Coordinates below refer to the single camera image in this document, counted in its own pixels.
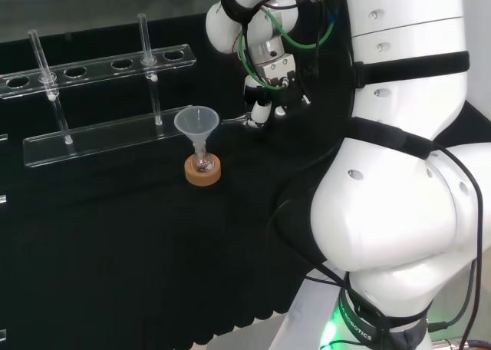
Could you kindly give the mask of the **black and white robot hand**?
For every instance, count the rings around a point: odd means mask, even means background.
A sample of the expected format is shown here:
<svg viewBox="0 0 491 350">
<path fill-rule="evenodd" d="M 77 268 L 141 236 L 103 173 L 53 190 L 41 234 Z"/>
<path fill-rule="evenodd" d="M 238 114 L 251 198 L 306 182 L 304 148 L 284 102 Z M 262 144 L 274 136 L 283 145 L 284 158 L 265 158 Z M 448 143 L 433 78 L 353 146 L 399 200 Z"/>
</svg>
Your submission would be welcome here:
<svg viewBox="0 0 491 350">
<path fill-rule="evenodd" d="M 246 127 L 260 129 L 270 120 L 286 119 L 310 105 L 310 98 L 296 74 L 292 54 L 261 63 L 256 70 L 268 87 L 261 85 L 259 79 L 250 74 L 246 76 L 243 91 L 246 107 L 243 124 Z"/>
</svg>

